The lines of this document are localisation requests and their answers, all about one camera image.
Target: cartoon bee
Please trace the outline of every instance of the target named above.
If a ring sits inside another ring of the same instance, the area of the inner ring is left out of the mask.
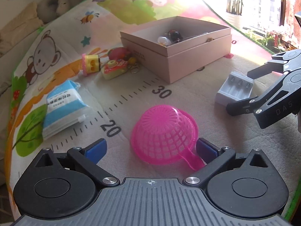
[[[82,24],[85,24],[85,23],[88,23],[90,22],[91,23],[91,20],[94,18],[94,17],[98,17],[99,13],[95,13],[93,14],[94,11],[91,11],[91,12],[86,12],[85,14],[85,17],[83,17],[80,21],[82,22]]]

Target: gray ribbed plate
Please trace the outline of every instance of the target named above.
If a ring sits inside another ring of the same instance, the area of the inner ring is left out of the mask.
[[[177,179],[127,178],[120,186],[105,188],[83,212],[60,220],[24,216],[17,226],[287,226],[276,215],[250,221],[223,214],[213,207],[199,188]]]

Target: potted plant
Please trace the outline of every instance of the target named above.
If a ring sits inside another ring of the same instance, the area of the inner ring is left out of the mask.
[[[242,29],[243,0],[227,0],[226,20],[238,29]]]

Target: teal star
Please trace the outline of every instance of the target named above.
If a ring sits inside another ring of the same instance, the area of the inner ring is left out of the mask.
[[[82,43],[82,46],[90,45],[90,39],[91,37],[84,37],[84,40],[82,40],[80,43]]]

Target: wet wipes package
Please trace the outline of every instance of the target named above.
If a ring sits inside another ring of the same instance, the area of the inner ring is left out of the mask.
[[[85,120],[90,107],[80,97],[79,83],[67,80],[47,96],[47,114],[43,126],[43,139]]]

